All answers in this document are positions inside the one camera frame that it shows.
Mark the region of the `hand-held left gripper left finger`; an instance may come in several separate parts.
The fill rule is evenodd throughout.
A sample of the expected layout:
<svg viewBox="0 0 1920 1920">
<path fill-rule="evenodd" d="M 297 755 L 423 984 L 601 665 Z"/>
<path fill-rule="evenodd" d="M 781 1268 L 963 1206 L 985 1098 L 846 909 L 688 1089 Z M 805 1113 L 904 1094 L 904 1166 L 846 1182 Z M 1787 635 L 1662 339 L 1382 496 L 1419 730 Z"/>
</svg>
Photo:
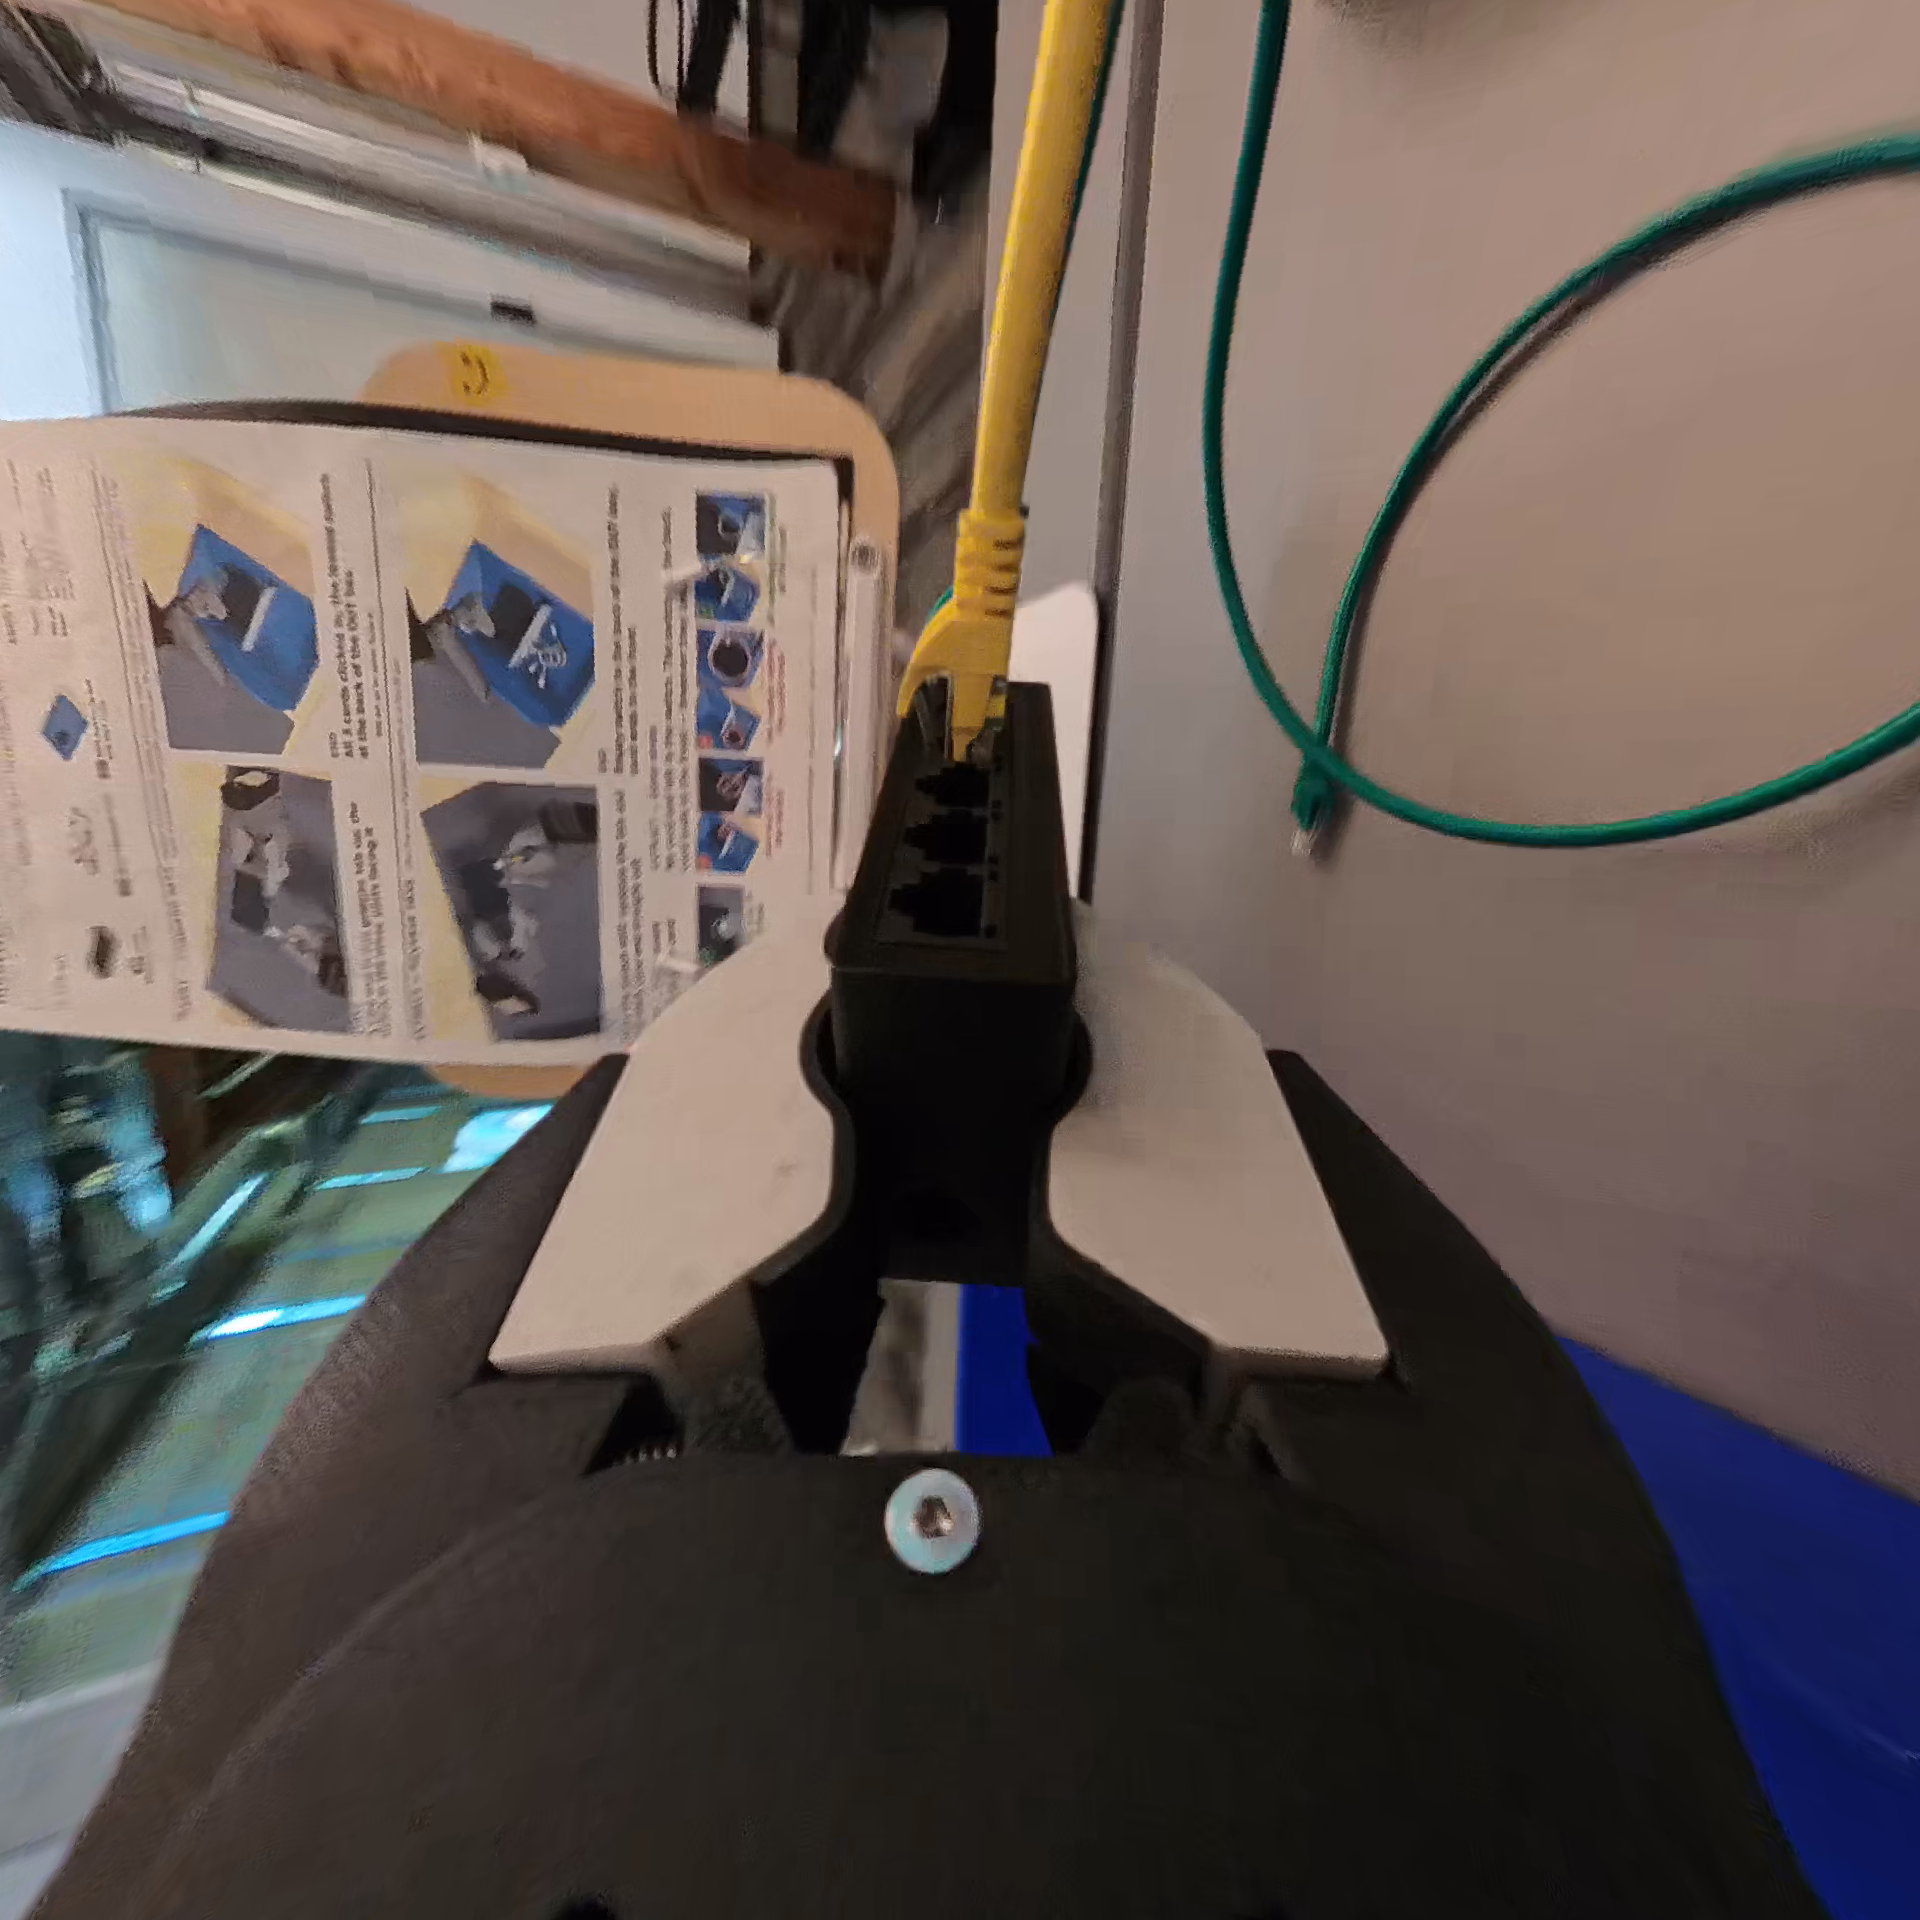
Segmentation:
<svg viewBox="0 0 1920 1920">
<path fill-rule="evenodd" d="M 637 1035 L 489 1349 L 502 1376 L 643 1376 L 686 1418 L 765 1387 L 841 1453 L 878 1229 L 827 1059 L 832 907 L 761 933 Z"/>
</svg>

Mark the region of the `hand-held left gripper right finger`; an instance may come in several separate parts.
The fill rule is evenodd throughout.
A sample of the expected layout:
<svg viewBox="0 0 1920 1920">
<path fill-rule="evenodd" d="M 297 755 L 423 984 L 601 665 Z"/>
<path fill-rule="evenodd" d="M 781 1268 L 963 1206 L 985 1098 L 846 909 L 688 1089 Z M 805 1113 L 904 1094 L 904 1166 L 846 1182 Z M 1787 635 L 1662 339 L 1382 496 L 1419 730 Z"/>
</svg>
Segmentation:
<svg viewBox="0 0 1920 1920">
<path fill-rule="evenodd" d="M 1073 1450 L 1163 1382 L 1205 1432 L 1255 1385 L 1376 1382 L 1387 1340 L 1256 1030 L 1163 954 L 1071 916 L 1078 1072 L 1027 1268 L 1029 1380 Z"/>
</svg>

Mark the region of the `black ethernet switch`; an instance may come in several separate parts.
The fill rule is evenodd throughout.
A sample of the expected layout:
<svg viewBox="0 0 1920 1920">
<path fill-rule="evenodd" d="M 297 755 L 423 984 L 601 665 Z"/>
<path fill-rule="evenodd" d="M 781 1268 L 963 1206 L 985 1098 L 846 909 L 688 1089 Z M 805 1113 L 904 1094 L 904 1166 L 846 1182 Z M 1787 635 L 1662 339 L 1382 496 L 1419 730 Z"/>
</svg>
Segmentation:
<svg viewBox="0 0 1920 1920">
<path fill-rule="evenodd" d="M 1017 1290 L 1048 1140 L 1088 1080 L 1051 698 L 1020 681 L 985 758 L 945 700 L 900 723 L 825 942 L 855 1212 L 888 1281 Z"/>
</svg>

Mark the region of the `blue plastic bin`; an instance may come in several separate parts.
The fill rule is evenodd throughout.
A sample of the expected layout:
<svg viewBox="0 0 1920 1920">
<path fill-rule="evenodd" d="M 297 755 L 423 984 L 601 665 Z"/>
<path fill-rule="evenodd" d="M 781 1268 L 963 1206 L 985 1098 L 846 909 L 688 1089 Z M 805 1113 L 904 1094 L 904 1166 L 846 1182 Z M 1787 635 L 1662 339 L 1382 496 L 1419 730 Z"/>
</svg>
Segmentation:
<svg viewBox="0 0 1920 1920">
<path fill-rule="evenodd" d="M 1361 1229 L 1384 1363 L 965 1288 L 935 1915 L 1916 1915 L 1916 1505 Z"/>
</svg>

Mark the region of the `wooden instruction board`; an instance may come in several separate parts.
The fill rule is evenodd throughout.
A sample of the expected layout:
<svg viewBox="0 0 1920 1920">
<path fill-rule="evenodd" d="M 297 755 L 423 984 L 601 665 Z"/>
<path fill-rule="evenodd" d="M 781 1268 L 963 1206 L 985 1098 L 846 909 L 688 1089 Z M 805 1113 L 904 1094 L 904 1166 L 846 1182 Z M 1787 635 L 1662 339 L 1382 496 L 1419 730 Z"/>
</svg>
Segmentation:
<svg viewBox="0 0 1920 1920">
<path fill-rule="evenodd" d="M 431 344 L 4 422 L 4 1030 L 568 1070 L 822 934 L 899 508 L 764 368 Z"/>
</svg>

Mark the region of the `white door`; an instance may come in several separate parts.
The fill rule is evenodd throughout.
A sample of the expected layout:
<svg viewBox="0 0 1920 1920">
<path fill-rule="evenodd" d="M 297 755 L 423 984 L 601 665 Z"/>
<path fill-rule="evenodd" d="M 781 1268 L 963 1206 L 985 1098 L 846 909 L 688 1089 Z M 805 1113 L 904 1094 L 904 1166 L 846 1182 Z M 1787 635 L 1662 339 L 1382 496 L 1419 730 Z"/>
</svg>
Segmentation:
<svg viewBox="0 0 1920 1920">
<path fill-rule="evenodd" d="M 352 400 L 413 346 L 531 346 L 667 364 L 777 368 L 765 326 L 686 309 L 686 339 L 622 339 L 510 300 L 408 291 L 263 248 L 65 200 L 103 410 L 231 400 Z"/>
</svg>

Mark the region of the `black office chair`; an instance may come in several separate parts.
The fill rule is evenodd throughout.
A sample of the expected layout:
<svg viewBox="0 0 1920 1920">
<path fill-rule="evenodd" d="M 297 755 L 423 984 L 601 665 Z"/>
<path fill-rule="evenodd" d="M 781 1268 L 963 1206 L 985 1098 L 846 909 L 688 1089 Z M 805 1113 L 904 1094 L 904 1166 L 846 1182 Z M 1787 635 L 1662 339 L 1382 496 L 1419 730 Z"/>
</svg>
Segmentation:
<svg viewBox="0 0 1920 1920">
<path fill-rule="evenodd" d="M 657 2 L 644 10 L 646 77 L 676 112 L 712 116 L 740 4 L 672 4 L 673 62 L 660 62 Z M 799 2 L 798 154 L 825 160 L 868 75 L 876 17 L 937 17 L 944 62 L 928 122 L 911 136 L 909 192 L 924 211 L 958 200 L 990 163 L 996 2 Z"/>
</svg>

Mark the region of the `wooden post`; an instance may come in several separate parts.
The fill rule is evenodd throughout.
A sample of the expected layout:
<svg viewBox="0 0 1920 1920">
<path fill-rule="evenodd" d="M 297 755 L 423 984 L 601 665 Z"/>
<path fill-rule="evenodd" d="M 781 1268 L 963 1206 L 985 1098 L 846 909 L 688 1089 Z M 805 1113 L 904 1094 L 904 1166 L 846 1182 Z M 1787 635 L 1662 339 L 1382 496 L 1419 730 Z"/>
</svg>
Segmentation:
<svg viewBox="0 0 1920 1920">
<path fill-rule="evenodd" d="M 113 25 L 175 34 L 294 81 L 480 138 L 534 171 L 676 218 L 791 265 L 878 282 L 896 187 L 679 112 L 440 14 L 383 2 L 109 2 Z"/>
</svg>

